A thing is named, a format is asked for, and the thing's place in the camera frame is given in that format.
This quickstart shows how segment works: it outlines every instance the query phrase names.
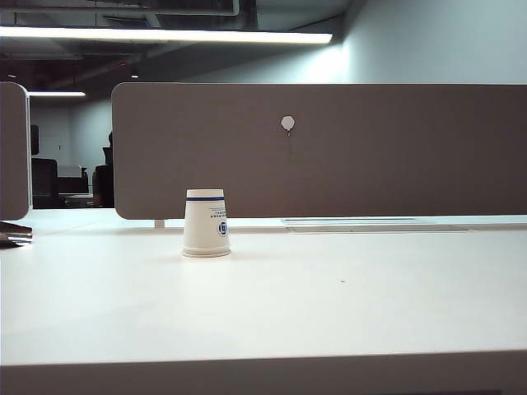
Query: wall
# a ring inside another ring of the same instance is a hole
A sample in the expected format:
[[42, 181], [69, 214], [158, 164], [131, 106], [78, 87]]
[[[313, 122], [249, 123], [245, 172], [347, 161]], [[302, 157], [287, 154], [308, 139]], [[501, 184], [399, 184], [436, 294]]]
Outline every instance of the wall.
[[40, 153], [37, 158], [51, 158], [59, 165], [72, 163], [70, 109], [63, 106], [30, 105], [31, 124], [39, 126]]
[[72, 163], [87, 167], [91, 174], [105, 163], [103, 146], [108, 146], [111, 131], [110, 100], [98, 100], [71, 108]]
[[369, 0], [345, 81], [527, 83], [526, 15], [524, 0]]
[[185, 82], [339, 83], [343, 81], [341, 44], [288, 53], [243, 63], [197, 76]]

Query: ceiling light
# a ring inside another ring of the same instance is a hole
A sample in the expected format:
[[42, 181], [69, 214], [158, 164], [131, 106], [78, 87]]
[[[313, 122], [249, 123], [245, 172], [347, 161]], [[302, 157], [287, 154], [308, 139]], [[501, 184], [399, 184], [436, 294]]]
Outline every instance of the ceiling light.
[[238, 30], [100, 29], [0, 26], [0, 37], [80, 40], [222, 41], [240, 43], [327, 44], [324, 33], [276, 33]]
[[55, 96], [55, 97], [83, 97], [86, 96], [84, 92], [66, 92], [66, 91], [32, 91], [30, 96]]
[[15, 69], [13, 67], [9, 67], [7, 69], [7, 76], [9, 78], [16, 78], [16, 73], [15, 73]]

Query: black chair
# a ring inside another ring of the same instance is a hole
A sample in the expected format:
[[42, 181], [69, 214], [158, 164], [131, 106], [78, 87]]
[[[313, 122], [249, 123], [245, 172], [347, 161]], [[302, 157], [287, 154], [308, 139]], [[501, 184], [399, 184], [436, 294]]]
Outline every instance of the black chair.
[[93, 174], [93, 196], [100, 207], [115, 207], [114, 167], [100, 165]]
[[58, 195], [57, 161], [31, 158], [33, 208], [64, 208]]

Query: gray partition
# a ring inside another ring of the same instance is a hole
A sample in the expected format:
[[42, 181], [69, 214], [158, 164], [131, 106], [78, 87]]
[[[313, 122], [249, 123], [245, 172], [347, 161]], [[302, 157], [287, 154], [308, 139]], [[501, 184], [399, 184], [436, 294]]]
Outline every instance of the gray partition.
[[526, 86], [125, 83], [112, 106], [125, 218], [181, 218], [187, 188], [230, 217], [527, 213]]
[[29, 96], [0, 82], [0, 220], [18, 220], [30, 207]]

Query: white paper cup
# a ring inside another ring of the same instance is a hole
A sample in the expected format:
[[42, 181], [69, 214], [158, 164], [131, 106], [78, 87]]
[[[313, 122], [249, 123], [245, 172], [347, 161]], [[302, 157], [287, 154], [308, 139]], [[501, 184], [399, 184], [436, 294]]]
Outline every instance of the white paper cup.
[[210, 258], [230, 251], [223, 189], [188, 189], [183, 255]]

